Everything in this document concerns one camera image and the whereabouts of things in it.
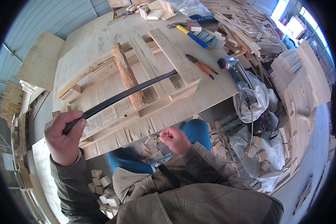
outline hammer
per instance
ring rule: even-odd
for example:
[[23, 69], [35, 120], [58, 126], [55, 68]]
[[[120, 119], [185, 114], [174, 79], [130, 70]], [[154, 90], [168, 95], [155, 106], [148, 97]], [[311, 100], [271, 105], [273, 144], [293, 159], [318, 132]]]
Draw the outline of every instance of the hammer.
[[197, 42], [200, 46], [202, 46], [203, 48], [208, 47], [208, 45], [204, 41], [194, 36], [194, 34], [189, 32], [188, 30], [184, 29], [183, 26], [186, 27], [187, 23], [172, 23], [172, 24], [167, 25], [167, 28], [170, 29], [171, 27], [177, 27], [178, 29], [183, 31], [185, 34], [187, 34], [190, 38], [192, 38], [195, 42]]

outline yellow and blue hammer handle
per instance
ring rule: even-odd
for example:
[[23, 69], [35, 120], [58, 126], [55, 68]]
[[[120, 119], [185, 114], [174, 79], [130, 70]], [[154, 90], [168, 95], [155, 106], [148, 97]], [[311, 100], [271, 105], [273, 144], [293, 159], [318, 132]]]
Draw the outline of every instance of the yellow and blue hammer handle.
[[194, 34], [192, 34], [191, 32], [189, 32], [188, 30], [184, 29], [184, 27], [182, 27], [181, 25], [177, 25], [177, 28], [180, 29], [181, 31], [183, 31], [185, 34], [187, 34], [190, 38], [192, 38], [193, 40], [195, 40], [195, 42], [197, 42], [203, 48], [207, 48], [208, 47], [208, 45], [204, 41], [202, 41], [198, 37], [194, 36]]

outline power cord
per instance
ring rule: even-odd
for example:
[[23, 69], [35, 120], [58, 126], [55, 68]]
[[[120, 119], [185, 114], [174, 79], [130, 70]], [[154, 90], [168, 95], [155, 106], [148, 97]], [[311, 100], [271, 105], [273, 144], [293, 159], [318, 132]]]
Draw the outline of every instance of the power cord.
[[[222, 136], [226, 136], [226, 135], [229, 135], [229, 134], [234, 134], [234, 135], [237, 135], [237, 136], [241, 137], [241, 138], [244, 139], [246, 142], [248, 142], [249, 145], [250, 145], [250, 146], [249, 146], [249, 150], [250, 150], [250, 149], [251, 149], [251, 144], [252, 144], [252, 142], [253, 142], [253, 130], [254, 130], [254, 125], [253, 125], [253, 109], [252, 109], [251, 106], [250, 106], [250, 112], [251, 112], [251, 137], [250, 137], [250, 142], [249, 142], [248, 140], [246, 140], [243, 136], [241, 136], [241, 135], [239, 135], [239, 134], [237, 134], [237, 133], [225, 133], [225, 134], [219, 135], [218, 137], [216, 137], [216, 138], [214, 139], [213, 142], [215, 142], [216, 139], [218, 139], [218, 138], [220, 138], [220, 137], [222, 137]], [[226, 164], [235, 164], [235, 163], [240, 162], [240, 161], [242, 161], [243, 159], [245, 159], [247, 155], [248, 155], [248, 154], [245, 154], [245, 152], [244, 152], [244, 157], [243, 157], [242, 159], [240, 159], [240, 160], [233, 161], [233, 162], [224, 162], [224, 161], [223, 161], [223, 162], [226, 163]]]

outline jacket sleeve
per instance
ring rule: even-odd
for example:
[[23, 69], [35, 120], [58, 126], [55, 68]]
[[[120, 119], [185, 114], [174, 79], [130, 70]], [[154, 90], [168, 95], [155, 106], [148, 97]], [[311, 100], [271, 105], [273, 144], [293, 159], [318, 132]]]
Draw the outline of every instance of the jacket sleeve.
[[198, 183], [217, 183], [242, 190], [252, 190], [246, 180], [240, 178], [236, 171], [218, 160], [199, 142], [196, 142], [181, 159]]
[[55, 164], [50, 155], [51, 176], [58, 188], [61, 211], [69, 223], [106, 223], [109, 218], [99, 210], [97, 198], [84, 177], [85, 152], [80, 150], [82, 157], [68, 167]]

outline olive green jacket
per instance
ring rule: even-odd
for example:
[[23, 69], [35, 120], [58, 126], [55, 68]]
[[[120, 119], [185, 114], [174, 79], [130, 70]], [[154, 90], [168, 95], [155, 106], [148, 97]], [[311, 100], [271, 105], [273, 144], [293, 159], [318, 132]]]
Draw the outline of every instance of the olive green jacket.
[[111, 221], [99, 210], [83, 176], [83, 156], [69, 167], [51, 162], [61, 208], [70, 223], [279, 223], [282, 203], [253, 190], [224, 162], [196, 142], [189, 152], [165, 165], [180, 180], [175, 189], [159, 170], [134, 185]]

